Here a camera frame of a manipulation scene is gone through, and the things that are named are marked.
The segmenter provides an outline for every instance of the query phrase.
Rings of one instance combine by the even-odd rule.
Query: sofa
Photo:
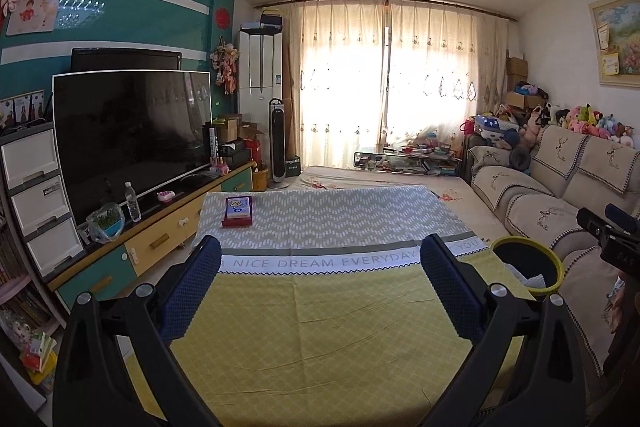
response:
[[[509,167],[510,152],[470,149],[470,185],[513,235],[549,247],[562,260],[559,290],[582,340],[582,364],[591,412],[622,377],[624,361],[605,370],[614,339],[605,320],[618,270],[600,259],[596,239],[577,224],[578,209],[601,217],[608,203],[640,217],[640,151],[558,126],[541,130],[531,151],[529,174]]]

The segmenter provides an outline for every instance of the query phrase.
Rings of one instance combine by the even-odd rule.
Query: painting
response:
[[[56,25],[60,0],[18,0],[6,34],[50,32]]]
[[[640,0],[603,0],[590,8],[599,50],[600,83],[640,87]],[[618,73],[611,74],[611,61],[616,55]]]

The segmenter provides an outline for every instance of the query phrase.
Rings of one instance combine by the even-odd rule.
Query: white wall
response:
[[[262,11],[254,9],[252,4],[245,0],[234,0],[234,21],[232,26],[232,39],[236,44],[236,36],[243,22],[258,22]]]
[[[598,50],[589,4],[600,0],[552,0],[519,22],[520,49],[529,62],[529,80],[562,107],[590,103],[613,113],[640,136],[640,89],[600,85]]]

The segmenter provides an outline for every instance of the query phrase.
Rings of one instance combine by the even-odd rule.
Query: table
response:
[[[365,148],[353,154],[353,166],[356,169],[431,176],[457,176],[459,162],[460,159],[456,158],[452,152],[427,154],[421,149],[404,153],[389,148]]]
[[[428,233],[485,280],[529,295],[425,187],[252,196],[254,226],[241,230],[220,227],[224,194],[207,195],[195,241],[218,237],[223,267],[171,347],[225,427],[415,426],[470,349],[417,264]],[[134,357],[127,367],[159,414]]]

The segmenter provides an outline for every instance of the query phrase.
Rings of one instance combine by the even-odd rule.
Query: white drawer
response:
[[[2,145],[1,150],[9,190],[58,168],[52,130]]]
[[[52,218],[69,212],[60,176],[27,188],[12,196],[11,200],[23,235],[36,232]]]
[[[76,232],[73,219],[66,219],[58,226],[31,239],[27,248],[42,275],[46,275],[68,257],[82,251],[82,242]]]

